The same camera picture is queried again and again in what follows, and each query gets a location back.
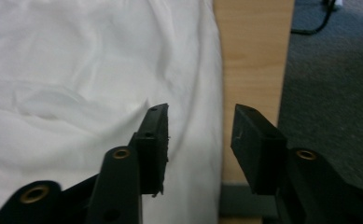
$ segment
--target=white object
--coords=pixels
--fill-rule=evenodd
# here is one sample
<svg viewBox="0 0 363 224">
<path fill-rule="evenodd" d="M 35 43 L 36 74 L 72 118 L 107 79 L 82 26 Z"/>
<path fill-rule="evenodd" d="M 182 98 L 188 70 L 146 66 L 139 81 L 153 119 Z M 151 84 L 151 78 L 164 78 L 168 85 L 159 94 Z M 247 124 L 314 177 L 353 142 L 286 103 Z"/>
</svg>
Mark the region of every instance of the white object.
<svg viewBox="0 0 363 224">
<path fill-rule="evenodd" d="M 0 0 L 0 207 L 18 188 L 99 172 L 168 103 L 164 195 L 144 221 L 216 223 L 221 58 L 211 0 Z"/>
</svg>

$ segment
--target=white fabric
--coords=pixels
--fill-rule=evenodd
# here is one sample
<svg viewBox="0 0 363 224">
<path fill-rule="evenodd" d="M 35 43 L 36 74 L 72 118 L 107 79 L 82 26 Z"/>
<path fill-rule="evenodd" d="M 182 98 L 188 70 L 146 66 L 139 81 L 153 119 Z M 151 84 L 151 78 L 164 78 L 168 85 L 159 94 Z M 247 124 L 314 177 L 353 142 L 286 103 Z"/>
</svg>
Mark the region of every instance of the white fabric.
<svg viewBox="0 0 363 224">
<path fill-rule="evenodd" d="M 169 104 L 164 195 L 145 223 L 216 223 L 221 59 L 211 0 L 0 0 L 0 207 L 18 188 L 63 189 Z"/>
</svg>

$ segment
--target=black cable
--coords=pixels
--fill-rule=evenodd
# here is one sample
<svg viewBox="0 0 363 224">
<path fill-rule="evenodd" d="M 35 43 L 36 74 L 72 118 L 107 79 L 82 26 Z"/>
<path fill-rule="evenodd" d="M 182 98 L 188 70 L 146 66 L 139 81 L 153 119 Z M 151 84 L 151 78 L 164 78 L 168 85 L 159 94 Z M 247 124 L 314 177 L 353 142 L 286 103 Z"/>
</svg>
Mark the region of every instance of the black cable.
<svg viewBox="0 0 363 224">
<path fill-rule="evenodd" d="M 326 27 L 326 25 L 329 21 L 329 18 L 332 15 L 333 8 L 335 8 L 335 2 L 336 2 L 336 0 L 332 0 L 332 2 L 330 2 L 328 9 L 327 9 L 327 15 L 324 18 L 323 23 L 319 27 L 317 27 L 313 30 L 291 29 L 291 34 L 293 34 L 293 35 L 315 35 L 318 32 L 320 32 L 322 29 L 324 29 L 324 27 Z"/>
</svg>

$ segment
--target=wooden table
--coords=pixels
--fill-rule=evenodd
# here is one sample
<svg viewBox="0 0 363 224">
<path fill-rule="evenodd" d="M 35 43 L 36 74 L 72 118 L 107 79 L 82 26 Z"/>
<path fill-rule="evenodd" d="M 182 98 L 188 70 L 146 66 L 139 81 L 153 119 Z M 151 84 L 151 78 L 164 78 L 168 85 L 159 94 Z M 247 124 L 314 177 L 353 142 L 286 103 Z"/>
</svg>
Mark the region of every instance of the wooden table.
<svg viewBox="0 0 363 224">
<path fill-rule="evenodd" d="M 215 0 L 224 68 L 224 182 L 245 182 L 230 149 L 235 104 L 259 110 L 277 124 L 293 0 Z M 260 218 L 221 218 L 221 224 Z"/>
</svg>

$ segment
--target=gray carpet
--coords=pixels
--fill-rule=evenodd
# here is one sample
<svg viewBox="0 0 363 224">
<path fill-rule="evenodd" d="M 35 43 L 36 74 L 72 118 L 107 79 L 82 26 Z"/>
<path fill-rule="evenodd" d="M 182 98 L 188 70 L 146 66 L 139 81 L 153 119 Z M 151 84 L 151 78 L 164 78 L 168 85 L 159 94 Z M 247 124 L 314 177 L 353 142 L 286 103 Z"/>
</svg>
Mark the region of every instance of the gray carpet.
<svg viewBox="0 0 363 224">
<path fill-rule="evenodd" d="M 315 28 L 324 15 L 320 0 L 297 0 L 293 27 Z M 343 0 L 321 33 L 291 36 L 279 129 L 363 189 L 363 0 Z"/>
</svg>

